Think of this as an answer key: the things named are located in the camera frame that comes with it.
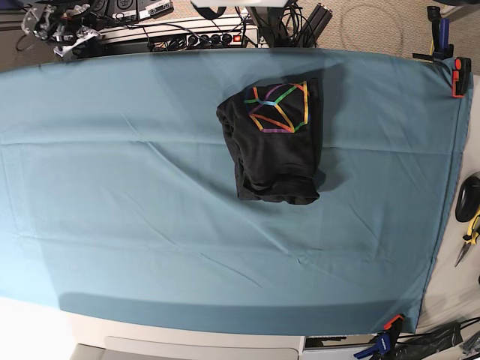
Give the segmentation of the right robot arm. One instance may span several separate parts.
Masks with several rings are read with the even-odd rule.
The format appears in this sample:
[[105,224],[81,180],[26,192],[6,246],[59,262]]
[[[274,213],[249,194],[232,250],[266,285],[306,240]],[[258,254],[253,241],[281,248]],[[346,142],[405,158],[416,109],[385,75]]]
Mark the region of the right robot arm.
[[107,1],[36,1],[26,9],[20,27],[53,47],[65,57],[88,41],[101,36],[98,22],[105,14]]

